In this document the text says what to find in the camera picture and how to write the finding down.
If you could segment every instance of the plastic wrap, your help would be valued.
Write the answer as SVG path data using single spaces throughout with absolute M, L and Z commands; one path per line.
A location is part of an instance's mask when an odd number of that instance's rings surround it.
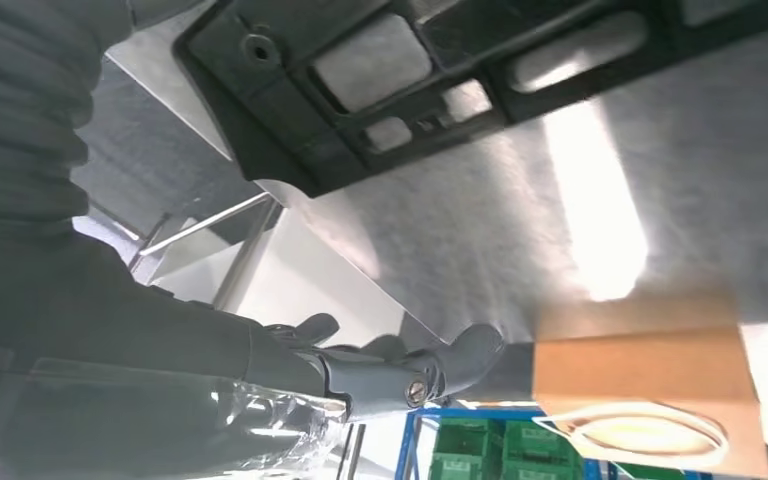
M 343 402 L 244 382 L 234 382 L 226 395 L 230 408 L 225 421 L 232 429 L 239 428 L 243 435 L 261 437 L 276 446 L 286 444 L 279 451 L 242 460 L 231 471 L 257 470 L 264 475 L 287 474 L 293 478 L 314 475 L 343 436 Z M 224 403 L 223 395 L 217 395 L 217 402 Z
M 345 418 L 228 378 L 43 360 L 0 374 L 0 480 L 305 477 Z

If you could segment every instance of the metal bolt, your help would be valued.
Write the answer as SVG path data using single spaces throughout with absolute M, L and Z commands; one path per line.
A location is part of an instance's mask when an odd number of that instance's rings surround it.
M 412 381 L 405 390 L 405 397 L 411 407 L 418 407 L 425 403 L 426 396 L 428 396 L 428 386 L 424 380 Z

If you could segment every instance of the fluorescent light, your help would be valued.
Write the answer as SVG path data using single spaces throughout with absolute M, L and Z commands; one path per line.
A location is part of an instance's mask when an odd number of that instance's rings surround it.
M 593 300 L 623 298 L 649 250 L 598 100 L 542 120 L 581 283 Z

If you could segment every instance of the black plastic tray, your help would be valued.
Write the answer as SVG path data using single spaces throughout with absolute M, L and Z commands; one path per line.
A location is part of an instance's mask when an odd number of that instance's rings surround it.
M 704 21 L 690 18 L 693 1 L 219 0 L 174 53 L 244 176 L 281 180 L 314 197 L 768 30 L 768 0 L 729 0 L 736 8 Z M 407 22 L 431 72 L 348 111 L 314 62 L 393 16 Z M 625 21 L 611 23 L 617 18 Z M 645 32 L 633 51 L 533 92 L 511 86 L 523 55 L 551 60 L 545 47 L 563 52 L 576 34 L 592 43 L 629 18 Z M 453 121 L 444 95 L 471 80 L 491 108 Z M 382 151 L 366 129 L 389 117 L 404 122 L 410 141 Z

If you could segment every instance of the green plastic crate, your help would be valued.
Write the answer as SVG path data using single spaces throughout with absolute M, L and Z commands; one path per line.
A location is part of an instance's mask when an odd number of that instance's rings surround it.
M 507 422 L 503 459 L 560 465 L 581 463 L 581 456 L 566 438 L 534 422 L 518 421 Z
M 431 480 L 497 480 L 502 432 L 497 420 L 445 418 L 437 432 Z
M 636 480 L 684 480 L 681 470 L 636 465 L 633 463 L 616 463 L 628 476 Z
M 506 460 L 502 468 L 504 480 L 581 480 L 584 464 L 559 465 L 543 462 Z

